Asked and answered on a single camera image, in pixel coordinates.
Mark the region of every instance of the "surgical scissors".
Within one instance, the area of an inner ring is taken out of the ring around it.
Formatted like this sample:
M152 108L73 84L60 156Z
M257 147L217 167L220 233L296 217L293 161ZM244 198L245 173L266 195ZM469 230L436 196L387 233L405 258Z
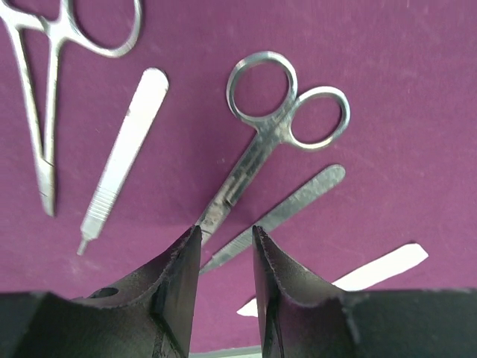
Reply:
M247 69L266 62L277 63L285 71L288 92L283 103L273 113L260 117L249 116L237 108L234 97L237 81ZM350 104L342 91L334 87L322 86L312 88L297 97L297 88L297 74L294 67L285 57L276 52L257 52L241 60L233 68L227 83L227 103L235 117L254 127L257 134L197 221L196 225L200 225L202 229L202 245L205 245L210 236L224 222L263 163L280 143L286 142L305 151L318 151L336 141L347 128L350 123ZM332 98L338 102L341 108L340 122L335 130L321 141L300 142L291 129L295 113L308 100L323 97Z
M72 41L96 54L105 57L120 57L128 53L136 44L142 19L140 0L134 0L134 23L129 37L117 48L103 48L94 43L79 29L73 11L72 0L61 0L58 18L50 21L43 16L25 13L11 7L6 0L0 0L0 17L5 23L12 42L19 77L22 83L25 110L30 129L31 145L37 182L42 199L43 209L50 216L54 215L55 182L54 182L54 127L56 119L56 96L60 53L66 41ZM25 47L21 31L31 29L41 31L50 40L48 56L48 77L46 84L46 111L44 139L41 139L38 121L37 104L31 83L30 68L26 59Z

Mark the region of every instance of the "surgical instrument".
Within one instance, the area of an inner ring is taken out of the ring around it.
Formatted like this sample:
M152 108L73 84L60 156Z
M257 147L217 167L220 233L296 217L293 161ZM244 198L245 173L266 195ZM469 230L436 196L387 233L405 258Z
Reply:
M55 174L54 174L54 128L56 119L57 79L60 65L61 48L67 41L72 41L96 54L105 57L120 57L128 53L136 44L141 27L142 7L140 0L134 0L134 23L127 40L117 48L103 48L91 41L78 27L72 0L61 0L57 19L51 21L43 16L25 13L11 7L7 0L0 0L0 17L5 23L12 42L19 77L22 83L25 110L30 130L31 145L34 153L37 183L40 190L43 209L54 216ZM22 30L41 31L49 38L48 77L46 84L45 131L41 139L37 104L31 80Z
M247 69L265 62L276 63L285 71L288 92L283 103L273 113L261 117L249 116L236 106L234 95L237 81ZM297 91L297 74L294 67L276 52L263 51L252 54L233 68L227 83L227 103L235 117L254 127L257 134L196 223L202 229L202 245L205 245L220 227L263 163L280 143L287 142L306 151L318 151L336 141L347 128L350 123L350 104L342 91L328 86L315 87L298 97ZM295 138L291 123L297 110L312 98L336 100L341 108L341 118L335 130L325 139L316 143L304 143Z
M164 72L144 71L81 225L78 255L97 239L169 88Z
M200 269L199 274L205 274L208 271L222 266L251 246L253 226L261 226L267 232L272 231L284 221L288 220L313 201L321 197L324 193L338 185L344 179L344 176L344 167L338 164L328 166L323 171L316 174L296 192L288 196L255 224L243 231L235 239L214 254Z

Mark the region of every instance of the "purple cloth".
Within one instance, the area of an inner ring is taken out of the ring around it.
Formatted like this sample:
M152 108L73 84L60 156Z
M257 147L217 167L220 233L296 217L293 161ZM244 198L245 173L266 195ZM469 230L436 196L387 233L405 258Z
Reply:
M15 1L56 16L56 1ZM128 34L132 0L77 1L79 23L108 45ZM141 266L197 220L245 150L253 129L231 114L225 86L255 51L286 56L299 92L343 90L351 123L330 148L281 145L252 182L203 260L331 163L344 182L271 233L327 280L407 242L429 258L377 288L477 286L477 2L147 0L136 47L119 59L68 44L59 80L57 218L42 211L21 87L0 30L0 290L88 295ZM43 117L47 41L26 33ZM80 224L142 72L163 69L169 93L100 239L76 255ZM282 94L284 77L258 68L239 103L252 112ZM314 139L333 125L327 101L308 103L294 128ZM199 280L192 351L259 344L248 250Z

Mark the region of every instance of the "metal scalpel handle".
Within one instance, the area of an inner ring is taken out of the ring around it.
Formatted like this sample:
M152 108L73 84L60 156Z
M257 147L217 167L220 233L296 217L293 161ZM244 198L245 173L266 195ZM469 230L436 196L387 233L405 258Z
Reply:
M88 242L98 238L168 87L168 79L159 69L146 69L142 74L81 225L83 239L78 255L83 254Z
M284 221L304 209L313 201L321 197L338 185L346 174L343 166L333 164L316 174L311 180L288 196L284 201L273 208L268 214L226 244L209 262L200 269L200 274L222 266L252 245L252 227L261 226L270 232L280 226Z

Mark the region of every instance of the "hole in black plastic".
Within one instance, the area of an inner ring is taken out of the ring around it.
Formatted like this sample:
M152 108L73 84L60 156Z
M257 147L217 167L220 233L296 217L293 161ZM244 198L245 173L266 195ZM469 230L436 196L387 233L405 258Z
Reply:
M246 69L235 92L237 108L250 116L265 116L274 112L288 92L288 81L282 67L264 62Z
M114 296L119 290L114 287L104 287L93 293L89 298L104 298Z

